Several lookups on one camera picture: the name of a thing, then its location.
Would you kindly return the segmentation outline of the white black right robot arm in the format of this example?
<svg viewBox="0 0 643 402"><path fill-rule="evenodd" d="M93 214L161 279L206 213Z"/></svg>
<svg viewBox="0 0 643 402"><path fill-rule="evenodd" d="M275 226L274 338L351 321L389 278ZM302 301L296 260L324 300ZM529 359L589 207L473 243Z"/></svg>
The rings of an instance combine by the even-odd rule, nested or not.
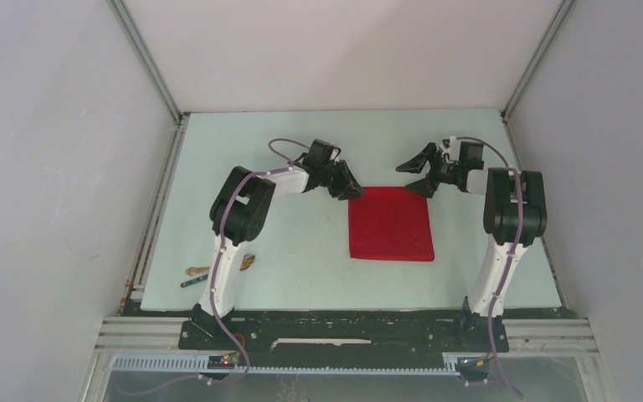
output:
<svg viewBox="0 0 643 402"><path fill-rule="evenodd" d="M542 173L514 168L498 149L475 137L430 142L395 170L421 175L405 189L426 198L432 198L442 184L483 196L482 227L488 242L466 305L479 317L502 315L520 259L548 226Z"/></svg>

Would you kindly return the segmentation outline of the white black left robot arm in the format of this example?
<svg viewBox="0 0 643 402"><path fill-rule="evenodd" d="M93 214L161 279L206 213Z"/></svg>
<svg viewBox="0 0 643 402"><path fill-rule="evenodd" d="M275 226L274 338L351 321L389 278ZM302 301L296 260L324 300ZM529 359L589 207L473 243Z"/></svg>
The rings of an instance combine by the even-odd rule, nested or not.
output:
<svg viewBox="0 0 643 402"><path fill-rule="evenodd" d="M325 188L340 201L365 194L347 162L340 158L341 149L330 142L316 139L307 146L274 138L268 148L285 161L283 167L263 171L234 167L210 209L213 262L205 291L192 309L198 336L210 348L222 348L231 338L231 326L224 319L234 310L243 257L260 235L275 198L316 188Z"/></svg>

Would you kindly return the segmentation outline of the red cloth napkin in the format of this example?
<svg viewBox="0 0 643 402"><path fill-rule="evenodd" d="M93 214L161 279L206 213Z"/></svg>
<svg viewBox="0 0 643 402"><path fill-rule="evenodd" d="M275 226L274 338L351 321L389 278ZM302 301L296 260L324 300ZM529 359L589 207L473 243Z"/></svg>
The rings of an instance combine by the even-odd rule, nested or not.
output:
<svg viewBox="0 0 643 402"><path fill-rule="evenodd" d="M402 187L368 187L348 202L353 259L431 262L435 259L427 198Z"/></svg>

